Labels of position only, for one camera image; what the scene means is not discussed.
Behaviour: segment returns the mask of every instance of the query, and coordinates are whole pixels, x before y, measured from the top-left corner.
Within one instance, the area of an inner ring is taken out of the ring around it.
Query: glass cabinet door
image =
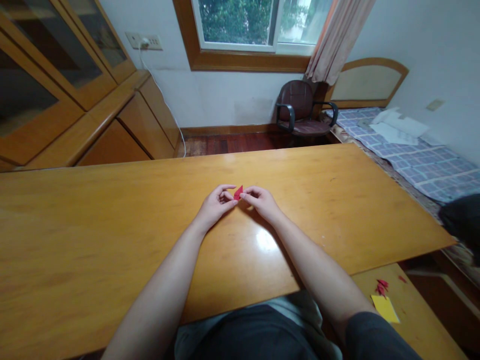
[[[83,114],[0,32],[0,157],[25,165]]]
[[[115,87],[55,0],[0,0],[0,27],[85,110]]]
[[[60,2],[118,84],[136,70],[97,0]]]

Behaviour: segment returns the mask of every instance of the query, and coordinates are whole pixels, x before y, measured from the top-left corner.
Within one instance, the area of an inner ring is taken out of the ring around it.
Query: person
[[[341,358],[321,332],[318,309],[353,359],[420,359],[340,265],[281,211],[268,190],[257,186],[245,188],[240,197],[273,226],[307,292],[179,329],[200,246],[209,229],[238,204],[228,191],[235,188],[219,185],[206,197],[128,310],[103,359],[161,359],[177,331],[176,359]]]

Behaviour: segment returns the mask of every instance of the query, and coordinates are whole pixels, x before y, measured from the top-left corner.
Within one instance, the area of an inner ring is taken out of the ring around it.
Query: headboard
[[[383,57],[367,57],[347,62],[335,85],[325,95],[340,109],[386,107],[409,70]]]

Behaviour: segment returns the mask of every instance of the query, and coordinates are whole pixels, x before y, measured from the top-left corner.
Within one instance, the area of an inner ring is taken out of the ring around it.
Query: left hand
[[[234,208],[239,202],[227,189],[235,189],[235,185],[218,185],[210,195],[206,197],[193,220],[207,232],[227,211]]]

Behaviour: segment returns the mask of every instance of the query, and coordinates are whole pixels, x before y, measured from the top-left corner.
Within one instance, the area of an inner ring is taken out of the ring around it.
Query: bed
[[[386,58],[346,63],[336,84],[325,95],[325,101],[335,102],[340,109],[331,132],[341,143],[358,145],[441,223],[441,205],[480,193],[480,169],[446,146],[430,146],[422,140],[415,146],[392,144],[373,130],[357,126],[360,120],[373,119],[384,110],[408,73],[405,66]],[[331,116],[329,110],[324,112]],[[473,265],[473,254],[463,243],[441,252],[480,289],[480,268]]]

